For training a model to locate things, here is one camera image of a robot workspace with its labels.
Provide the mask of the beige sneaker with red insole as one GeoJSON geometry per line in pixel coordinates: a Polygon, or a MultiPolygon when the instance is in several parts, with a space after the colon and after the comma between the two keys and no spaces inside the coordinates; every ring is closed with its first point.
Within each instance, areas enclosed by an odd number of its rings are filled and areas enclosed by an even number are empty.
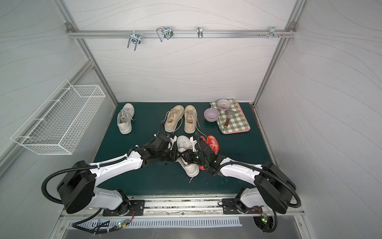
{"type": "Polygon", "coordinates": [[[202,136],[207,138],[207,135],[201,131],[201,126],[198,120],[197,110],[193,105],[187,105],[184,112],[185,127],[184,131],[187,134],[193,134],[198,131],[202,136]]]}

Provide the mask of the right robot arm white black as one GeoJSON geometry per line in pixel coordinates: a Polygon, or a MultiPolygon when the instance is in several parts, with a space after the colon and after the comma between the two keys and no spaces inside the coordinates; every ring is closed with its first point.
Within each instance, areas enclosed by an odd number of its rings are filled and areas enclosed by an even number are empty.
{"type": "Polygon", "coordinates": [[[214,176],[236,178],[253,185],[253,188],[240,190],[235,198],[241,211],[266,205],[285,214],[289,207],[301,206],[295,184],[270,161],[263,165],[239,162],[216,154],[204,140],[183,136],[177,140],[177,153],[177,161],[190,177],[197,176],[203,169],[214,176]]]}

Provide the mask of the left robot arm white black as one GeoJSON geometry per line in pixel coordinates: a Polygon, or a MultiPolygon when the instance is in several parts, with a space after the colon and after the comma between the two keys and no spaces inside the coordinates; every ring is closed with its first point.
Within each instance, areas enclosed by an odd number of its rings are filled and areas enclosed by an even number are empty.
{"type": "Polygon", "coordinates": [[[99,185],[128,171],[137,170],[159,161],[173,160],[177,137],[172,134],[157,135],[151,142],[136,146],[128,153],[98,163],[86,164],[83,160],[73,165],[57,186],[57,191],[68,214],[94,207],[114,211],[123,216],[130,209],[128,197],[120,189],[107,190],[99,185]]]}

